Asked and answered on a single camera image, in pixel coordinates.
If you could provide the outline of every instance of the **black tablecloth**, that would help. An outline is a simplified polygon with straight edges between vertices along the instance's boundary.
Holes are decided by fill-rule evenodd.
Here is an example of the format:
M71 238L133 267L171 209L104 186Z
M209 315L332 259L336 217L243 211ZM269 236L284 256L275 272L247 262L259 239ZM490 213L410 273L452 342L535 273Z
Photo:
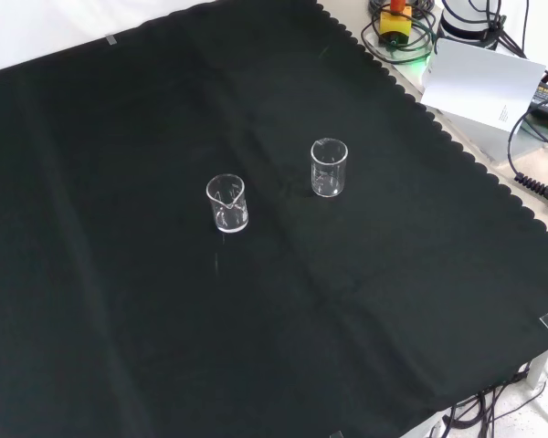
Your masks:
M0 438L393 438L548 349L543 224L313 1L117 40L0 72Z

